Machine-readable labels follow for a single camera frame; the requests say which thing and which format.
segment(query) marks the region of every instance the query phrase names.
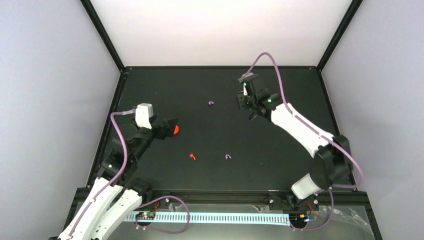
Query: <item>black tabletop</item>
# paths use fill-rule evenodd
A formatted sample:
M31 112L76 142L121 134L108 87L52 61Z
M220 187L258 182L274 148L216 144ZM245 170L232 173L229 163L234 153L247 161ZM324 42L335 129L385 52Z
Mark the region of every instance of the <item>black tabletop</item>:
M238 78L247 67L133 67L118 111L153 105L156 121L179 118L179 133L154 140L134 177L165 190L287 190L309 171L312 158L286 131L239 110ZM260 67L271 93L278 93L275 70ZM332 112L317 70L280 69L287 101L318 127L336 134ZM131 123L117 116L119 124Z

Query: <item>small red piece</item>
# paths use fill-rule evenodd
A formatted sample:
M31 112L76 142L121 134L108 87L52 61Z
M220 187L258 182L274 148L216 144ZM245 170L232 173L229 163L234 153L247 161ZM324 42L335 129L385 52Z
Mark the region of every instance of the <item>small red piece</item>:
M173 131L173 134L176 135L180 131L180 128L178 125L175 125L175 130Z

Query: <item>clear plastic sheet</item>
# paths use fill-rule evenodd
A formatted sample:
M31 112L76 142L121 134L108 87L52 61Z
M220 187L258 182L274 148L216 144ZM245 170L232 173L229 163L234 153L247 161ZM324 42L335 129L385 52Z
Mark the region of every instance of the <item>clear plastic sheet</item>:
M271 211L266 205L208 205L188 204L191 212L203 213L282 213ZM308 222L306 229L315 228L325 223L331 207L322 206L319 211L311 213L316 220ZM169 211L185 212L180 204L170 204ZM331 222L317 231L293 231L289 226L253 225L253 224L191 224L186 232L169 235L151 230L135 229L131 222L122 223L110 236L109 240L373 240L373 232L363 206L335 206ZM152 223L151 227L168 231L181 229L183 223Z

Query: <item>cable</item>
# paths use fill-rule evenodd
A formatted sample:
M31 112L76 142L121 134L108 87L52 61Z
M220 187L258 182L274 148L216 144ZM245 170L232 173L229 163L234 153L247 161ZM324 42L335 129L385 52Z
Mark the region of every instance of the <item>cable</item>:
M311 212L315 212L315 210L312 208L311 204L308 201L306 201L306 206L309 207Z
M179 231L167 231L167 230L162 230L162 229L151 227L151 226L140 226L139 223L138 223L138 221L142 217L137 217L135 219L136 228L138 229L139 227L143 227L143 230L146 230L146 229L147 230L153 230L153 231L157 231L157 232L164 233L164 234L180 234L180 233L184 232L185 230L187 230L187 228L189 227L189 223L190 223L190 211L189 211L189 208L187 207L187 205L184 203L184 201L181 200L180 198L176 197L176 196L170 196L170 195L168 195L168 196L161 196L159 198L156 198L155 200L149 201L148 203L145 203L145 204L137 207L136 209L144 208L144 207L149 206L150 204L155 203L155 202L158 202L158 201L160 201L162 199L175 199L175 200L177 200L178 202L180 202L184 206L185 210L187 211L187 222L185 223L185 226L181 230L179 230Z
M125 144L125 139L124 136L122 135L121 130L118 127L118 124L115 120L115 115L128 115L128 114L133 114L135 113L136 110L132 109L132 110L128 110L128 111L121 111L121 112L112 112L110 114L110 120L112 122L113 127L116 130L116 133L119 136L120 142L122 144L122 149L123 149L123 163L122 166L120 167L119 171L116 173L116 175L108 182L106 183L106 185L104 185L93 197L93 200L95 201L96 198L107 188L109 187L116 179L118 179L122 172L125 169L125 166L127 165L127 159L128 159L128 153L127 153L127 145ZM91 206L93 202L90 201L87 206L85 206L85 208L82 210L81 214L78 216L78 218L75 221L75 224L72 226L70 232L69 232L69 237L72 237L72 234L75 232L75 229L77 228L78 224L80 223L81 219L83 218L84 214L87 212L87 210L89 209L89 207Z
M328 189L328 192L330 193L330 199L331 199L331 213L330 213L330 216L328 217L327 221L324 222L324 224L322 224L321 226L314 227L314 228L303 229L303 228L296 228L290 222L290 227L295 231L301 231L301 232L308 231L309 232L309 231L319 230L319 229L322 229L323 227L327 226L327 224L329 224L331 218L333 217L333 213L334 213L334 196L333 196L333 193L331 192L330 189Z
M274 69L275 72L277 74L277 78L278 78L278 83L279 83L279 90L281 92L281 98L282 101L284 103L285 108L288 110L288 112L290 114L293 114L293 111L290 109L290 107L287 105L287 100L284 96L284 91L283 91L283 81L281 79L281 75L280 75L280 71L278 69L277 63L274 60L274 58L271 56L271 54L269 54L268 52L262 52L261 54L259 54L259 56L256 58L256 60L253 62L253 64L250 66L250 68L247 70L246 73L244 73L243 75L241 75L241 79L244 79L247 74L249 74L253 67L256 65L256 63L258 62L258 60L263 56L263 55L267 55L270 59L272 64L274 65ZM306 127L308 127L312 132L314 132L315 134L317 134L320 138L326 140L329 144L333 145L336 149L338 149L340 152L342 152L351 162L352 164L356 167L356 169L358 170L359 173L359 180L358 183L356 185L344 185L344 184L334 184L333 187L338 187L338 188L347 188L347 189L355 189L357 188L359 185L362 184L362 182L364 181L364 172L362 172L362 169L359 167L359 164L354 160L354 158L347 152L345 151L340 145L338 145L337 143L335 143L334 141L332 141L331 139L328 139L327 137L325 137L324 135L320 135L320 133L318 132L318 130L316 130L314 127L312 127L311 125L309 125L307 122L305 122L303 119L301 119L299 116L294 116L297 120L299 120L301 123L303 123Z

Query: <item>white backdrop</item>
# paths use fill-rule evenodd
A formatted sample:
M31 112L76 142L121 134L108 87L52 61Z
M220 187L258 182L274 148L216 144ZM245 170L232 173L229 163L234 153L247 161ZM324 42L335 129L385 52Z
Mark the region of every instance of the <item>white backdrop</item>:
M423 13L422 0L363 1L322 72L384 240L423 239Z
M0 240L63 231L119 75L80 1L0 1Z
M125 66L316 66L350 2L92 0Z

